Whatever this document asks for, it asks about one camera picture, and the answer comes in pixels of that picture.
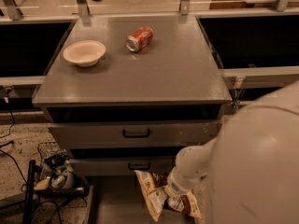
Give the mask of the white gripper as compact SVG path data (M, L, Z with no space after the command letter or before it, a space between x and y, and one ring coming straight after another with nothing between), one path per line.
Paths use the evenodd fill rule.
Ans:
M200 182L200 175L193 172L181 171L175 167L167 178L164 191L171 198L187 193Z

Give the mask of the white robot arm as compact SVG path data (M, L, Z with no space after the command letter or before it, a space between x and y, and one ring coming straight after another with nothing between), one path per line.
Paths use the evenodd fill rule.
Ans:
M299 81L241 108L218 137L177 154L165 191L206 174L206 224L299 224Z

